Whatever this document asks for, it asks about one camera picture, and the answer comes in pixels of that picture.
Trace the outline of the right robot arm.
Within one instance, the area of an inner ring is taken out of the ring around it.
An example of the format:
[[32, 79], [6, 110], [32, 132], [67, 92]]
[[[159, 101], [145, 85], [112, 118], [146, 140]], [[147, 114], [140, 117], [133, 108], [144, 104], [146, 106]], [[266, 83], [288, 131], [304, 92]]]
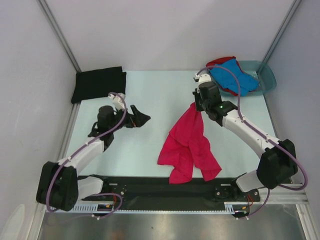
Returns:
[[242, 201], [254, 189], [272, 190], [298, 172], [295, 145], [292, 141], [269, 136], [239, 113], [239, 107], [223, 101], [218, 86], [211, 80], [198, 82], [193, 91], [196, 110], [233, 132], [259, 157], [256, 170], [233, 180], [231, 196]]

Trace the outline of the pink t shirt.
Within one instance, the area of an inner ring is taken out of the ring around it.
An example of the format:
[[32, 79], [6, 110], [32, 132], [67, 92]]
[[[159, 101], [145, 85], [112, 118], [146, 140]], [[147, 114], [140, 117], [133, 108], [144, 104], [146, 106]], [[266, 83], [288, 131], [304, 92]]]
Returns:
[[200, 169], [204, 181], [217, 177], [222, 168], [211, 152], [204, 135], [204, 122], [196, 104], [190, 107], [169, 131], [157, 160], [158, 165], [172, 166], [170, 184], [185, 184], [192, 180], [194, 167]]

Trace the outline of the right aluminium corner post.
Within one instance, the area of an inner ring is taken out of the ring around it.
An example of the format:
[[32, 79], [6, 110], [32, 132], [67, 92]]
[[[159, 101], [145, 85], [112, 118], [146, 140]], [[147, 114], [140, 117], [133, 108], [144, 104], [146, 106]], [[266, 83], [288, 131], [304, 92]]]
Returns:
[[263, 57], [262, 62], [267, 64], [268, 61], [271, 59], [276, 47], [278, 46], [281, 38], [283, 37], [284, 33], [286, 32], [288, 26], [290, 25], [292, 19], [294, 18], [295, 14], [297, 13], [300, 5], [302, 4], [303, 0], [293, 0], [291, 6], [289, 7], [288, 12], [286, 13], [278, 31], [273, 38], [271, 45], [269, 46], [266, 54]]

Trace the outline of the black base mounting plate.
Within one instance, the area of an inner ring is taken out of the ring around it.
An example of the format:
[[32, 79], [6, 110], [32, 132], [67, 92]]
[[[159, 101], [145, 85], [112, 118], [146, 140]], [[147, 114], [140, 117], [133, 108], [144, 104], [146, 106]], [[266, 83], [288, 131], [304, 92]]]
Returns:
[[116, 201], [125, 211], [221, 211], [225, 202], [250, 205], [261, 200], [259, 189], [241, 192], [231, 178], [204, 181], [193, 178], [188, 183], [170, 184], [167, 177], [117, 177], [81, 175], [103, 180], [100, 194], [80, 201]]

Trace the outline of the left aluminium corner post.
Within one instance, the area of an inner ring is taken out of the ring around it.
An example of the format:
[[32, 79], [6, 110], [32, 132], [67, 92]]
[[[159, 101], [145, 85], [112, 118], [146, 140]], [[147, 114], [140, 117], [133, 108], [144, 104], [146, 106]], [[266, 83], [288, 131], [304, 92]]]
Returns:
[[49, 26], [51, 27], [53, 33], [55, 34], [59, 44], [61, 45], [64, 53], [66, 54], [67, 58], [69, 59], [71, 65], [73, 66], [74, 70], [77, 73], [80, 73], [82, 70], [80, 65], [78, 64], [75, 55], [63, 33], [59, 23], [57, 22], [49, 4], [46, 0], [36, 0], [37, 4], [39, 5], [41, 11], [43, 12]]

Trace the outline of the aluminium front rail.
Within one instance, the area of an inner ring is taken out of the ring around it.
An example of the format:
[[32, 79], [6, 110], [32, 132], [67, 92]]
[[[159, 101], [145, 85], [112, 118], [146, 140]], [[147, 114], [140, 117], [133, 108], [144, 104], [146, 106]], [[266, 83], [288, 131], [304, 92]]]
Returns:
[[87, 177], [58, 180], [49, 197], [49, 209], [58, 213], [106, 215], [117, 212], [246, 214], [263, 203], [308, 204], [303, 190], [254, 188], [241, 192], [230, 178], [169, 184], [167, 178]]

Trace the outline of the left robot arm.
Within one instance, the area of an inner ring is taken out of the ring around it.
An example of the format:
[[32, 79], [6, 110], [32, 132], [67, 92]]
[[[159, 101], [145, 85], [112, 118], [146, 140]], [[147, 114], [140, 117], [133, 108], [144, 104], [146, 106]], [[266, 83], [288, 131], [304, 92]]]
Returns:
[[140, 128], [151, 117], [131, 105], [114, 109], [110, 105], [99, 108], [86, 142], [78, 150], [57, 162], [46, 162], [41, 170], [36, 201], [44, 204], [49, 212], [70, 211], [79, 200], [96, 196], [105, 200], [111, 188], [95, 176], [79, 179], [79, 173], [97, 156], [104, 153], [114, 140], [114, 132], [121, 128]]

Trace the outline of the teal plastic basin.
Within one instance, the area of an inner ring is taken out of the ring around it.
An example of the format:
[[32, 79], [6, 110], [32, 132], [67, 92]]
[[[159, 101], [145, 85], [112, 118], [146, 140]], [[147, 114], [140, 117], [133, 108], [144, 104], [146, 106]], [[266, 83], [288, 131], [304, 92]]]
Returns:
[[[244, 97], [251, 97], [251, 96], [260, 96], [265, 93], [268, 93], [274, 90], [277, 86], [276, 78], [272, 69], [261, 61], [256, 60], [237, 60], [239, 63], [240, 68], [243, 72], [251, 75], [258, 81], [258, 87], [255, 91], [249, 92]], [[207, 67], [206, 72], [210, 73], [210, 68], [218, 68], [219, 66], [213, 65]], [[238, 79], [233, 75], [235, 78], [236, 83], [238, 84], [238, 89], [240, 89], [240, 85]], [[219, 91], [224, 96], [232, 96], [230, 93], [221, 90], [218, 85], [218, 82], [213, 78], [213, 81], [217, 84]]]

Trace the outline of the blue t shirt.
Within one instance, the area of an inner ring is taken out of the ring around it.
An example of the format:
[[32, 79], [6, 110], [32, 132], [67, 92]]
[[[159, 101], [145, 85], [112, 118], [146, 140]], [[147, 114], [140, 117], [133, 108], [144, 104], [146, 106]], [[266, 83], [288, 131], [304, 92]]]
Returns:
[[259, 82], [248, 73], [245, 73], [236, 59], [231, 59], [223, 64], [216, 64], [214, 66], [218, 67], [209, 68], [212, 77], [217, 83], [220, 83], [225, 88], [229, 88], [237, 93], [237, 95], [239, 93], [238, 84], [233, 76], [238, 80], [240, 95], [242, 97], [258, 88]]

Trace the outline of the red t shirt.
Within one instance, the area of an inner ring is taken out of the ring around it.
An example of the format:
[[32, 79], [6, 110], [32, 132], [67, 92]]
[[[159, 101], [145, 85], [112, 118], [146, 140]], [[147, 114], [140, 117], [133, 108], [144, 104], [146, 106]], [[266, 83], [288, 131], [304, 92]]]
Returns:
[[[214, 65], [221, 65], [221, 64], [223, 64], [223, 63], [225, 63], [225, 62], [227, 62], [229, 60], [232, 60], [232, 59], [236, 59], [236, 57], [235, 56], [221, 57], [221, 58], [218, 58], [218, 59], [215, 59], [215, 60], [212, 60], [212, 61], [208, 62], [205, 66], [209, 67], [209, 66], [214, 66]], [[220, 83], [218, 83], [218, 86], [224, 92], [230, 93], [233, 96], [237, 96], [238, 95], [236, 92], [232, 91], [231, 89], [223, 87]]]

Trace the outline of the aluminium corner post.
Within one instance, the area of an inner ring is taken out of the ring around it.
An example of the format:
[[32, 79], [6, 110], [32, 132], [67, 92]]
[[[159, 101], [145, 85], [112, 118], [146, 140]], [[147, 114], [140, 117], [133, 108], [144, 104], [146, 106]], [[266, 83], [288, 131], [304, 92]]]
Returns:
[[46, 0], [36, 0], [37, 4], [39, 5], [41, 11], [43, 12], [49, 26], [51, 27], [53, 33], [55, 34], [59, 44], [61, 45], [64, 53], [66, 54], [67, 58], [69, 59], [71, 65], [73, 66], [74, 70], [77, 73], [80, 73], [82, 70], [80, 65], [78, 64], [75, 55], [63, 33], [59, 23], [57, 22], [49, 4]]
[[288, 26], [290, 25], [292, 19], [294, 18], [295, 14], [297, 13], [300, 5], [302, 4], [303, 0], [293, 0], [291, 6], [289, 7], [288, 12], [286, 13], [278, 31], [273, 38], [271, 45], [269, 46], [266, 54], [263, 57], [262, 62], [267, 64], [268, 61], [271, 59], [276, 47], [278, 46], [281, 38], [283, 37], [284, 33], [286, 32]]

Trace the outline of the folded black t shirt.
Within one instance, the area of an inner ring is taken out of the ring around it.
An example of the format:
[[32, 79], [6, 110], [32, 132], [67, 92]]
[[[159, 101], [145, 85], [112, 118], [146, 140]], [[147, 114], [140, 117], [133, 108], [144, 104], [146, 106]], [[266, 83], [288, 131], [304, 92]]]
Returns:
[[127, 73], [121, 66], [78, 72], [71, 103], [105, 98], [109, 93], [126, 93]]

